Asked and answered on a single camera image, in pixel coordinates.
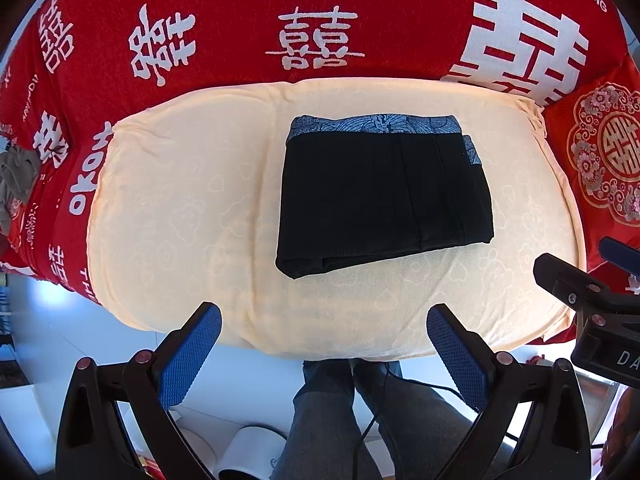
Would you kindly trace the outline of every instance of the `tiled floor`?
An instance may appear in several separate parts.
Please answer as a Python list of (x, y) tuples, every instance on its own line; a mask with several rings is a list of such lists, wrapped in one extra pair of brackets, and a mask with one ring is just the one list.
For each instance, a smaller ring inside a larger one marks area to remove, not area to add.
[[(11, 276), (10, 301), (18, 360), (34, 383), (51, 433), (56, 437), (68, 380), (76, 361), (89, 355), (98, 364), (128, 360), (137, 350), (155, 348), (163, 335), (140, 332), (117, 321), (102, 307), (77, 294), (31, 278)], [(555, 358), (567, 348), (515, 352), (525, 360), (538, 352)], [(453, 386), (437, 357), (402, 363), (408, 378)], [(258, 424), (286, 433), (293, 417), (292, 398), (303, 383), (302, 362), (284, 360), (258, 351), (215, 346), (184, 402), (179, 426), (202, 436), (220, 457), (242, 426)], [(473, 412), (457, 398), (444, 393), (465, 415)], [(361, 428), (371, 413), (360, 397), (354, 412)], [(525, 411), (518, 413), (512, 431), (522, 426)], [(372, 439), (377, 437), (374, 430)]]

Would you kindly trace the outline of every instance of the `gray cloth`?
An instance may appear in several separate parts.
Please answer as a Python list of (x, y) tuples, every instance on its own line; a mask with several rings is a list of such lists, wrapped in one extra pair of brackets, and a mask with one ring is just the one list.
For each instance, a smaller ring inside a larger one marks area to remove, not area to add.
[[(373, 413), (396, 469), (396, 480), (436, 477), (462, 442), (471, 422), (432, 388), (402, 378), (399, 362), (358, 361), (351, 375), (345, 360), (306, 362), (305, 386), (294, 399), (293, 425), (271, 480), (351, 480), (360, 429), (352, 411), (354, 385)], [(486, 479), (502, 473), (513, 449), (506, 444)], [(358, 480), (382, 477), (364, 444)]]
[(42, 162), (34, 150), (11, 146), (0, 153), (0, 231), (7, 236), (11, 228), (11, 202), (29, 201)]

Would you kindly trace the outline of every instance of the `metal bolt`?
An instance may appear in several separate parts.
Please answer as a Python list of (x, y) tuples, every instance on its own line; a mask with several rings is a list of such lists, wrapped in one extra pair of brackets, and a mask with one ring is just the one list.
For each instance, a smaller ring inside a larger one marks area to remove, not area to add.
[(151, 358), (153, 357), (153, 355), (154, 354), (151, 350), (141, 350), (136, 354), (134, 359), (138, 364), (143, 365), (144, 363), (148, 363), (149, 361), (151, 361)]
[(563, 372), (568, 372), (571, 370), (571, 363), (567, 359), (558, 359), (558, 367)]
[(76, 363), (76, 368), (78, 370), (86, 370), (89, 366), (91, 366), (91, 358), (83, 357)]
[(513, 363), (513, 356), (508, 352), (498, 352), (495, 358), (501, 365), (510, 365)]
[(600, 314), (593, 314), (593, 316), (591, 316), (591, 320), (597, 326), (605, 326), (607, 324), (607, 320), (604, 319)]

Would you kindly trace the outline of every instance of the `jeans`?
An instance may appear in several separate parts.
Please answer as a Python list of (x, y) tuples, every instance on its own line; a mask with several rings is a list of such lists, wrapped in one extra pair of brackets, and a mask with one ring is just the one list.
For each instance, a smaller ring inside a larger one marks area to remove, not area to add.
[[(293, 400), (289, 439), (271, 480), (351, 480), (361, 433), (353, 415), (354, 388), (372, 413), (396, 468), (396, 480), (436, 477), (471, 427), (471, 421), (432, 388), (402, 378), (398, 361), (305, 362), (305, 385)], [(502, 444), (485, 478), (502, 473), (513, 449)], [(382, 476), (361, 444), (358, 480)]]

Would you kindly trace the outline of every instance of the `white trash can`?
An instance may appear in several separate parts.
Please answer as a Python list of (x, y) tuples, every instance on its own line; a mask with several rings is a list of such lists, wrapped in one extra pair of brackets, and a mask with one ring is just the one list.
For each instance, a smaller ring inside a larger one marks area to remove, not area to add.
[(284, 437), (266, 428), (242, 428), (218, 462), (218, 478), (269, 480), (285, 443)]

